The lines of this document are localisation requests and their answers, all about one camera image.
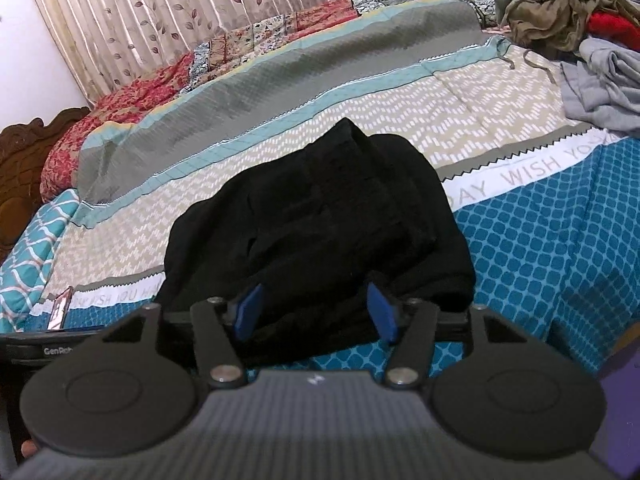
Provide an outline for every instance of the black cloth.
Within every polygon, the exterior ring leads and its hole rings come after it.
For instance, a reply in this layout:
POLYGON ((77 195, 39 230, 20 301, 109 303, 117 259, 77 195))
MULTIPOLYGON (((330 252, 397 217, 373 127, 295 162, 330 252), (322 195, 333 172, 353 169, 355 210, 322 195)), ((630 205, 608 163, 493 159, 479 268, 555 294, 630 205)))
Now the black cloth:
POLYGON ((302 150, 254 166, 178 218, 156 297, 185 311, 261 283, 247 366, 284 364, 378 338, 370 273, 399 298, 443 310, 472 301, 476 275, 435 170, 407 140, 348 119, 302 150))

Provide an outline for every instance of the gray stripe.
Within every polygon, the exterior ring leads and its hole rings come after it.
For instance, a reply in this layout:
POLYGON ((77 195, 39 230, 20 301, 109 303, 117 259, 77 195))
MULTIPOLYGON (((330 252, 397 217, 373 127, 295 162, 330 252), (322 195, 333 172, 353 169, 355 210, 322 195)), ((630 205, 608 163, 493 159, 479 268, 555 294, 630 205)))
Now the gray stripe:
POLYGON ((404 10, 360 31, 290 50, 222 78, 121 144, 82 150, 78 193, 107 203, 155 173, 343 83, 485 43, 467 4, 404 10))
POLYGON ((537 150, 539 148, 545 148, 552 145, 554 142, 558 142, 560 139, 564 139, 565 137, 584 134, 590 128, 593 128, 593 124, 578 123, 575 126, 563 126, 562 128, 558 128, 557 130, 543 135, 542 137, 506 144, 500 148, 489 150, 482 155, 466 158, 465 160, 460 160, 459 162, 442 166, 438 168, 436 172, 440 177, 440 181, 444 182, 445 180, 452 179, 455 176, 461 176, 464 173, 471 173, 473 170, 479 170, 483 166, 488 166, 492 162, 511 158, 514 155, 531 152, 532 150, 537 150))
MULTIPOLYGON (((116 276, 113 278, 105 278, 104 280, 100 280, 100 282, 93 282, 89 285, 77 285, 74 287, 74 292, 89 292, 91 290, 97 290, 102 286, 121 286, 121 285, 132 285, 133 283, 139 282, 144 278, 148 278, 149 276, 153 276, 155 274, 159 274, 164 271, 164 266, 155 266, 151 269, 143 270, 142 272, 138 272, 136 274, 129 274, 128 276, 116 276)), ((53 294, 49 294, 46 298, 40 298, 38 303, 44 303, 46 300, 55 300, 57 296, 53 294)))

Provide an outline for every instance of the blanket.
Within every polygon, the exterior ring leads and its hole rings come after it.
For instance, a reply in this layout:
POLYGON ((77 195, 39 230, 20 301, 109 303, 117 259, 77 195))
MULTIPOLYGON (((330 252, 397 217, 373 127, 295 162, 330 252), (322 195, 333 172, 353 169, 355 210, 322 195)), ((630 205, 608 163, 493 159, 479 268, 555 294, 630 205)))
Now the blanket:
POLYGON ((567 116, 640 135, 640 54, 587 38, 580 44, 580 55, 584 62, 561 64, 567 116))
POLYGON ((334 0, 268 18, 217 36, 184 54, 175 63, 140 76, 101 98, 94 110, 71 127, 49 153, 40 181, 42 199, 51 200, 65 189, 76 187, 80 147, 100 126, 111 122, 137 124, 154 108, 255 56, 356 16, 350 0, 334 0))

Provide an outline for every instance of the blue patterned bedsheet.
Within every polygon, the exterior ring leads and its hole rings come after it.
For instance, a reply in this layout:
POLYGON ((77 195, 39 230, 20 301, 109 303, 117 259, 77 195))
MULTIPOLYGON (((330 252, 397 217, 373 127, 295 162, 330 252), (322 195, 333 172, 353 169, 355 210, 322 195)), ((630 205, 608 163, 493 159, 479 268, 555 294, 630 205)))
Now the blue patterned bedsheet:
POLYGON ((15 332, 40 299, 54 248, 79 203, 76 191, 69 189, 43 205, 0 266, 0 333, 15 332))
MULTIPOLYGON (((513 320, 594 372, 616 339, 640 320, 640 141, 598 146, 574 166, 464 206, 454 214, 468 240, 476 302, 513 320)), ((140 306, 71 310, 66 326, 109 324, 140 306)), ((48 315, 30 316, 42 330, 48 315)), ((382 373, 389 350, 360 345, 296 367, 382 373)), ((462 356, 436 346, 431 373, 462 356)))

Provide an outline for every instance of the wooden headboard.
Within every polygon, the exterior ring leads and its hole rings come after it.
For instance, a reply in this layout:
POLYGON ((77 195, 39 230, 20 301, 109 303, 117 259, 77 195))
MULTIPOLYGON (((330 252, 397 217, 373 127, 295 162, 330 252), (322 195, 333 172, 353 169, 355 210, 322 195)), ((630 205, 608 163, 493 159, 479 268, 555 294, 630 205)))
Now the wooden headboard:
POLYGON ((42 205, 40 173, 53 145, 89 108, 61 111, 49 126, 42 119, 13 124, 0 133, 0 264, 42 205))

